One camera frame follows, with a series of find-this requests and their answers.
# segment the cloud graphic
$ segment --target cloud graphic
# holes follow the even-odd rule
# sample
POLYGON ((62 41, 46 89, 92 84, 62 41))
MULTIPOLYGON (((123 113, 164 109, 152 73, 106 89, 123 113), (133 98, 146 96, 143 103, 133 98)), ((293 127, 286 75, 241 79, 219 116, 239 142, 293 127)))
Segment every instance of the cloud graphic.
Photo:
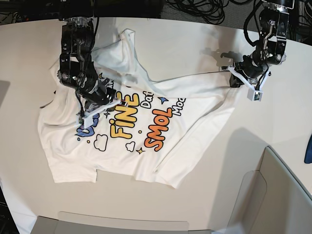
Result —
POLYGON ((108 140, 107 135, 97 134, 97 139, 94 141, 94 147, 97 150, 104 152, 106 150, 107 140, 108 140))
POLYGON ((135 149, 135 145, 136 145, 136 143, 134 141, 126 144, 127 151, 133 152, 133 150, 135 149))

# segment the cable bundle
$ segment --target cable bundle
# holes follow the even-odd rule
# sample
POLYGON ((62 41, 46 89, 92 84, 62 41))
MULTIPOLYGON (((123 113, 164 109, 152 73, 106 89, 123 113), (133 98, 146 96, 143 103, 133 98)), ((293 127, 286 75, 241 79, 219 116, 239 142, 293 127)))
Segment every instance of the cable bundle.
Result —
POLYGON ((202 17, 209 24, 221 24, 225 14, 223 8, 229 4, 226 0, 166 0, 173 8, 202 17))
POLYGON ((252 0, 245 0, 245 1, 229 0, 229 1, 236 4, 236 5, 245 5, 245 4, 248 4, 249 2, 252 2, 252 0))

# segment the blue object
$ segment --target blue object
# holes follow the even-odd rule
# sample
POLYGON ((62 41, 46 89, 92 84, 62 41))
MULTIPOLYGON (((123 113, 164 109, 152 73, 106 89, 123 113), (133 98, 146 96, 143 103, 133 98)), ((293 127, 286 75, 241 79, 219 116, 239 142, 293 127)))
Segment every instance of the blue object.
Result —
POLYGON ((308 146, 307 146, 307 151, 306 151, 306 156, 304 157, 304 163, 312 163, 312 136, 310 137, 308 146))

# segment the star graphic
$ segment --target star graphic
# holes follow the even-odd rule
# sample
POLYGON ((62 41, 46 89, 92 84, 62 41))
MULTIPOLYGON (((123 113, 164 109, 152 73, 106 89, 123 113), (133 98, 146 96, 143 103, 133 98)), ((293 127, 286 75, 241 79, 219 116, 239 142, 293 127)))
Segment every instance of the star graphic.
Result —
POLYGON ((104 115, 106 116, 106 118, 110 115, 109 112, 104 113, 104 115))
POLYGON ((168 101, 167 98, 165 98, 165 97, 159 97, 158 99, 161 100, 161 105, 162 105, 164 102, 168 101))
POLYGON ((141 153, 145 152, 144 150, 142 150, 142 147, 141 147, 141 149, 136 150, 136 151, 138 152, 139 155, 140 155, 141 153))

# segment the t-shirt hem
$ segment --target t-shirt hem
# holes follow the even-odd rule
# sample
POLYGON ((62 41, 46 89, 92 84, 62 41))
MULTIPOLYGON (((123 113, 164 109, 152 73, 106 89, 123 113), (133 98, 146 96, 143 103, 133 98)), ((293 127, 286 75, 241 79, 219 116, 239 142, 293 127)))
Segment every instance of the t-shirt hem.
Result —
POLYGON ((69 182, 92 182, 96 183, 97 178, 67 178, 67 179, 54 179, 55 183, 69 183, 69 182))

